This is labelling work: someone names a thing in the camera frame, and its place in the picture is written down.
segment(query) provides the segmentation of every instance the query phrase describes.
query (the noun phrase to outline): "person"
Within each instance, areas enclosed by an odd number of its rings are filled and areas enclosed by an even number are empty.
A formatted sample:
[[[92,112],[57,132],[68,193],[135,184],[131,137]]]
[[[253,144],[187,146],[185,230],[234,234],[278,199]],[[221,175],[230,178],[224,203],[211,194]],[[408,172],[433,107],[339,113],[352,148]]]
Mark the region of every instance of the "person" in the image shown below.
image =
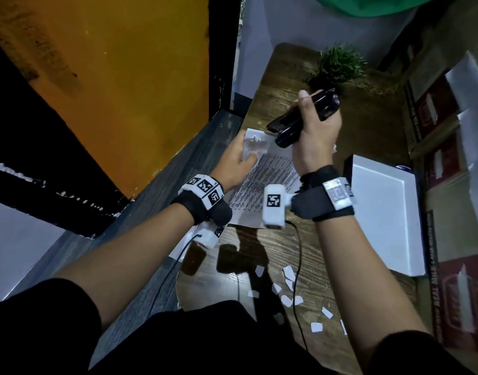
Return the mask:
[[[300,176],[332,165],[339,112],[320,121],[306,91],[298,94],[304,127],[292,147]],[[224,192],[256,162],[242,160],[245,132],[225,150],[211,176]],[[119,316],[194,225],[173,203],[126,234],[61,269],[52,279],[0,302],[0,367],[86,372],[102,332]],[[315,223],[327,272],[350,343],[364,372],[468,370],[428,333],[405,292],[370,246],[353,215]],[[211,372],[323,368],[294,340],[269,335],[239,302],[156,314],[91,372]]]

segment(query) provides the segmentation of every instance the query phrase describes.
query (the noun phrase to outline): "green plant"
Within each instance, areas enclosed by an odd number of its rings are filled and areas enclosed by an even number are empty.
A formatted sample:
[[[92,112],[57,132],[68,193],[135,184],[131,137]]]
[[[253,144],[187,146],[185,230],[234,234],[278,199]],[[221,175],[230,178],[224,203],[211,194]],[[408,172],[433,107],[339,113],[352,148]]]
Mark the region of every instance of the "green plant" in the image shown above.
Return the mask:
[[[320,52],[317,73],[307,83],[313,90],[338,88],[346,81],[364,76],[366,64],[354,47],[335,44]]]

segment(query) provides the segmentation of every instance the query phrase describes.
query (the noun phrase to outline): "black shirt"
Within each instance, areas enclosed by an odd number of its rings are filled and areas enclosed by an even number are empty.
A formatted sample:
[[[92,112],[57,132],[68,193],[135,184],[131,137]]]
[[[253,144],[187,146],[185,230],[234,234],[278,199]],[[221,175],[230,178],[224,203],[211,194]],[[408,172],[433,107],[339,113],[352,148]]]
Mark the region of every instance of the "black shirt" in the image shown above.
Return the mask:
[[[9,372],[86,372],[101,335],[100,316],[76,284],[50,279],[0,302],[0,367]],[[267,333],[239,302],[152,316],[90,371],[335,373],[294,340]],[[386,337],[370,373],[471,373],[429,334]]]

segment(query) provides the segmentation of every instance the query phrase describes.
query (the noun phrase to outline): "fingernail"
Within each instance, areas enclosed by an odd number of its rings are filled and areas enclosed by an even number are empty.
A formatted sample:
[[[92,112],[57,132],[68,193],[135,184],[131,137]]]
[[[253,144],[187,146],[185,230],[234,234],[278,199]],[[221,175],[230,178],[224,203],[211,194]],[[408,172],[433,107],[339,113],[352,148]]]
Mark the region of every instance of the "fingernail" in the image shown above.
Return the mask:
[[[301,100],[302,98],[305,98],[305,97],[310,97],[310,95],[308,94],[306,90],[302,89],[301,91],[298,92],[298,100]]]

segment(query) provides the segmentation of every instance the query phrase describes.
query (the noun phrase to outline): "hand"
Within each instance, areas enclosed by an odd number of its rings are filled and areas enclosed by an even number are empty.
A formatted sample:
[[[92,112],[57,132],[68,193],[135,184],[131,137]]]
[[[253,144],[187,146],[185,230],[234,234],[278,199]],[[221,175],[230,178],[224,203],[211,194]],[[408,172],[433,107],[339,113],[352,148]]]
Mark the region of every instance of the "hand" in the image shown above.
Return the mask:
[[[221,183],[223,192],[227,193],[246,180],[256,163],[258,156],[252,152],[246,160],[242,160],[245,130],[241,130],[220,158],[216,168],[209,176]]]
[[[293,163],[298,175],[303,176],[333,163],[333,149],[342,121],[339,110],[321,121],[305,90],[299,91],[297,104],[303,116],[303,130],[298,142],[293,144]]]

